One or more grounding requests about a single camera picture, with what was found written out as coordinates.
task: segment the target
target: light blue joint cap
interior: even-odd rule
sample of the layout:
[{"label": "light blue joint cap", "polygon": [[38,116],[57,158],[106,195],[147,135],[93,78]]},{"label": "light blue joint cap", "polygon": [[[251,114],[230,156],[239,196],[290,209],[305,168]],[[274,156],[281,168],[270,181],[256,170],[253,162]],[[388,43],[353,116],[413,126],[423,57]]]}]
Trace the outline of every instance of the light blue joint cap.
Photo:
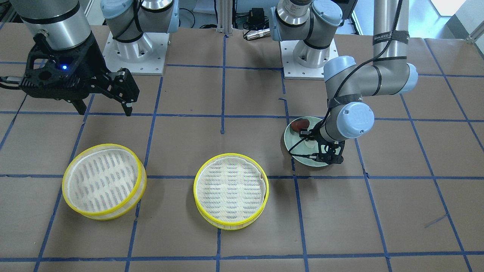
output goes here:
[{"label": "light blue joint cap", "polygon": [[337,27],[341,24],[343,12],[335,2],[331,0],[316,0],[312,4],[314,14],[326,23]]},{"label": "light blue joint cap", "polygon": [[407,93],[417,85],[417,81],[419,79],[419,73],[417,72],[417,68],[413,66],[411,63],[407,63],[408,67],[410,68],[410,75],[408,76],[408,80],[403,86],[403,88],[396,94]]},{"label": "light blue joint cap", "polygon": [[171,13],[170,24],[168,25],[167,33],[175,33],[178,31],[178,0],[173,0],[173,10]]},{"label": "light blue joint cap", "polygon": [[118,17],[133,4],[133,0],[102,0],[101,10],[106,19]]},{"label": "light blue joint cap", "polygon": [[339,133],[348,139],[358,138],[370,131],[375,123],[375,115],[363,102],[346,104],[338,113],[336,126]]},{"label": "light blue joint cap", "polygon": [[271,29],[272,40],[276,42],[282,41],[281,33],[277,25],[277,18],[275,16],[275,7],[271,8],[271,14],[269,14],[269,28]]},{"label": "light blue joint cap", "polygon": [[324,80],[328,81],[339,72],[356,65],[355,59],[350,56],[340,56],[329,60],[324,65]]}]

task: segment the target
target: red object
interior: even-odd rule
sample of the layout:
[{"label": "red object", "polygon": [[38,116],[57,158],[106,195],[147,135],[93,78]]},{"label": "red object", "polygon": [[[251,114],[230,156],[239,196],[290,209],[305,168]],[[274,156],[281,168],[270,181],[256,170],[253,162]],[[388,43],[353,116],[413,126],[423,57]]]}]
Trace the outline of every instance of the red object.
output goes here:
[{"label": "red object", "polygon": [[301,120],[293,121],[291,123],[291,129],[297,133],[299,133],[301,129],[308,129],[308,128],[309,128],[308,119],[301,119]]}]

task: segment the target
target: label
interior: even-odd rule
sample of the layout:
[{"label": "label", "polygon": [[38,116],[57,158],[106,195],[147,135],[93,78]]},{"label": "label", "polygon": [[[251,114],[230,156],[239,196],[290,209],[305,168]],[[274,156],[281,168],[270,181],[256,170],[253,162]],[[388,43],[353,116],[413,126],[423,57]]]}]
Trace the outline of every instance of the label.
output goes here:
[{"label": "label", "polygon": [[301,10],[303,8],[301,6],[295,5],[291,1],[287,0],[287,1],[284,1],[284,9],[290,15],[298,17],[298,16],[301,16],[301,13],[302,13]]}]

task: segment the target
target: white mounting plate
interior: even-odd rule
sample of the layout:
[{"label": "white mounting plate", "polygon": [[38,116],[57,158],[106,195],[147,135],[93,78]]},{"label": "white mounting plate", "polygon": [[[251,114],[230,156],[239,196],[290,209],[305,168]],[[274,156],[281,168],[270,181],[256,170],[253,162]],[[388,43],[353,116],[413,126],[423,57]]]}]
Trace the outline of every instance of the white mounting plate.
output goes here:
[{"label": "white mounting plate", "polygon": [[[292,51],[299,41],[282,41],[281,46],[281,59],[282,66],[284,67],[284,78],[286,79],[316,79],[324,80],[324,66],[321,68],[307,68],[294,60]],[[338,50],[334,39],[330,44],[330,60],[338,57]]]},{"label": "white mounting plate", "polygon": [[146,33],[153,42],[154,55],[142,62],[125,62],[117,54],[113,34],[109,33],[103,56],[109,70],[115,72],[120,68],[128,68],[133,75],[162,76],[165,67],[166,50],[170,34]]}]

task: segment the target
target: cable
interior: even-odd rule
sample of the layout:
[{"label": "cable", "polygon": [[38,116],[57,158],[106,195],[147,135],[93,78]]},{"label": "cable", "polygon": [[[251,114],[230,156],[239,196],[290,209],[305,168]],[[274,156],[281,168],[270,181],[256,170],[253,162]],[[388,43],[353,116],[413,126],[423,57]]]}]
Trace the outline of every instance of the cable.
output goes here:
[{"label": "cable", "polygon": [[213,28],[216,28],[217,25],[214,25],[214,24],[207,24],[207,25],[203,25],[201,26],[200,28],[201,29],[213,29]]},{"label": "cable", "polygon": [[5,84],[0,83],[0,87],[7,89],[7,90],[20,90],[19,86],[8,86]]},{"label": "cable", "polygon": [[190,27],[191,29],[193,28],[193,26],[195,25],[195,14],[193,14],[193,12],[191,12],[190,10],[188,9],[185,9],[185,8],[180,8],[181,10],[186,10],[188,12],[190,12],[193,16],[193,24],[192,24],[192,27]]},{"label": "cable", "polygon": [[137,20],[139,9],[141,8],[141,4],[143,3],[144,0],[139,1],[139,5],[137,5],[137,7],[136,7],[136,3],[138,1],[139,0],[134,0],[134,2],[133,2],[133,18],[129,21],[129,23],[124,27],[124,29],[118,35],[113,35],[113,40],[117,40],[121,35],[123,35],[128,30],[128,28],[131,26],[133,21],[135,19]]},{"label": "cable", "polygon": [[[391,31],[391,33],[390,33],[390,36],[391,36],[391,37],[393,37],[393,32],[395,32],[395,30],[396,30],[396,26],[397,26],[397,24],[398,24],[398,19],[400,18],[400,11],[401,11],[401,9],[402,9],[402,2],[403,2],[402,0],[398,0],[397,8],[396,8],[396,11],[395,11],[395,18],[394,18],[394,20],[393,20],[393,25],[392,25],[392,31]],[[336,90],[336,92],[334,93],[333,98],[335,98],[335,97],[337,97],[337,96],[338,96],[338,94],[339,94],[339,92],[341,91],[341,89],[342,89],[343,85],[346,83],[346,81],[347,81],[347,80],[348,80],[348,79],[349,79],[349,78],[350,78],[350,77],[351,77],[351,76],[352,76],[352,75],[353,75],[353,74],[354,74],[356,71],[358,71],[360,68],[362,68],[362,67],[363,67],[363,66],[365,66],[366,64],[368,64],[368,63],[370,63],[370,62],[372,62],[372,61],[374,61],[374,60],[378,59],[379,57],[381,57],[381,55],[383,55],[383,53],[385,53],[385,51],[388,49],[388,47],[390,47],[390,44],[392,43],[392,41],[393,41],[393,40],[392,40],[392,39],[390,39],[390,40],[387,42],[387,44],[386,44],[385,48],[384,48],[384,49],[383,49],[383,50],[382,50],[382,51],[381,51],[381,52],[380,52],[378,55],[374,56],[373,58],[371,58],[371,59],[369,59],[369,60],[367,60],[367,61],[365,61],[365,62],[363,62],[362,64],[358,65],[358,66],[357,66],[357,67],[356,67],[356,68],[355,68],[353,71],[351,71],[351,73],[349,73],[349,74],[348,74],[348,75],[345,77],[345,79],[343,79],[343,81],[342,81],[342,82],[341,82],[341,84],[339,85],[338,89],[337,89],[337,90]],[[318,123],[317,123],[317,124],[314,126],[314,128],[313,128],[313,133],[315,133],[314,131],[319,131],[319,130],[321,129],[321,127],[323,127],[323,126],[324,126],[324,123],[326,122],[326,120],[327,120],[327,119],[328,119],[328,117],[329,117],[329,114],[330,114],[330,112],[331,112],[331,109],[332,109],[332,108],[328,108],[328,111],[326,112],[326,115],[324,116],[324,119],[323,119],[323,120],[321,120],[320,122],[318,122]],[[302,138],[302,139],[301,139],[299,142],[297,142],[297,143],[296,143],[294,146],[292,146],[292,147],[289,149],[289,154],[290,154],[291,156],[296,156],[296,157],[305,157],[305,155],[292,154],[292,153],[291,153],[291,151],[292,151],[292,150],[293,150],[293,149],[294,149],[296,146],[298,146],[300,143],[302,143],[302,141],[303,141],[303,140],[308,139],[308,138],[309,138],[309,136],[310,136],[310,135],[306,135],[306,136],[304,136],[304,137],[303,137],[303,138]]]}]

